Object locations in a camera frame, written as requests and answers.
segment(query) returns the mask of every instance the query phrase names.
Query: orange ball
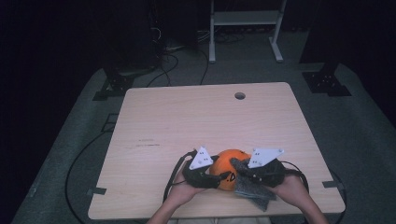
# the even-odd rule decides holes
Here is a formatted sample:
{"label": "orange ball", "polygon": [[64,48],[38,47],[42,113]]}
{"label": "orange ball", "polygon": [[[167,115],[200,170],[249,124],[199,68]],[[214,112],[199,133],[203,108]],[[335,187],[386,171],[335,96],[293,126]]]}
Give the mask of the orange ball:
{"label": "orange ball", "polygon": [[237,158],[240,161],[250,158],[251,156],[239,149],[227,149],[218,155],[219,158],[210,166],[209,173],[211,175],[220,175],[224,172],[231,171],[226,179],[221,180],[219,189],[234,190],[236,170],[230,163],[231,158]]}

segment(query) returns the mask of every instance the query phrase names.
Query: wooden table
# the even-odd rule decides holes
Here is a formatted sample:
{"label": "wooden table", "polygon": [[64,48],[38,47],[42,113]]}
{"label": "wooden table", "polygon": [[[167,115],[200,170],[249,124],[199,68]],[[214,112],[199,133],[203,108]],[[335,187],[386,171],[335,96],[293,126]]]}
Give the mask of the wooden table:
{"label": "wooden table", "polygon": [[[245,99],[236,96],[245,95]],[[206,146],[211,155],[239,148],[283,148],[282,161],[297,165],[324,213],[345,206],[318,145],[287,83],[131,89],[120,110],[89,217],[148,218],[160,207],[178,161]],[[278,199],[266,212],[233,192],[209,189],[181,206],[174,217],[257,217],[301,212]]]}

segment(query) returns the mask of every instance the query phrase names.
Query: gray cloth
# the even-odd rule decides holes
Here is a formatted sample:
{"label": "gray cloth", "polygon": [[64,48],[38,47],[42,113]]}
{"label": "gray cloth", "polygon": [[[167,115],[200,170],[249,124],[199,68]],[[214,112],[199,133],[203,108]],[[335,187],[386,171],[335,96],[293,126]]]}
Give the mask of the gray cloth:
{"label": "gray cloth", "polygon": [[262,211],[266,211],[269,201],[276,199],[275,194],[264,186],[251,182],[247,176],[243,175],[248,169],[248,160],[240,161],[232,158],[230,159],[230,163],[238,173],[235,179],[234,193],[248,198],[257,204]]}

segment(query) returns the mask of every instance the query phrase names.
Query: dark floor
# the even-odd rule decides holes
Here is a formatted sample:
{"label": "dark floor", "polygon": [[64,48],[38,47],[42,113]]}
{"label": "dark floor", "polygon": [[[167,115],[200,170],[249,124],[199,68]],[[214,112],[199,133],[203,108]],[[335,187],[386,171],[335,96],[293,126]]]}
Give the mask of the dark floor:
{"label": "dark floor", "polygon": [[[285,61],[276,63],[268,43],[270,34],[245,35],[231,45],[217,45],[217,62],[206,68],[205,55],[182,50],[172,55],[178,65],[168,72],[172,86],[288,82],[303,110],[307,123],[327,162],[342,180],[347,195],[345,216],[341,223],[393,223],[396,219],[396,131],[383,112],[361,85],[356,74],[340,64],[335,72],[351,96],[330,97],[311,93],[302,72],[317,71],[322,64],[299,64],[307,33],[286,33],[279,36],[279,47]],[[200,48],[207,54],[208,45]],[[176,60],[163,56],[163,69],[170,69]],[[146,88],[163,71],[158,69],[139,77],[134,88]],[[93,101],[106,80],[103,70],[92,74],[78,97],[30,192],[13,223],[132,223],[131,220],[93,221],[87,211],[111,133],[101,134],[111,113],[118,113],[122,97]],[[165,76],[150,87],[167,86]],[[64,187],[68,179],[68,199]],[[334,222],[339,215],[328,215]],[[272,217],[279,223],[301,223],[300,216]]]}

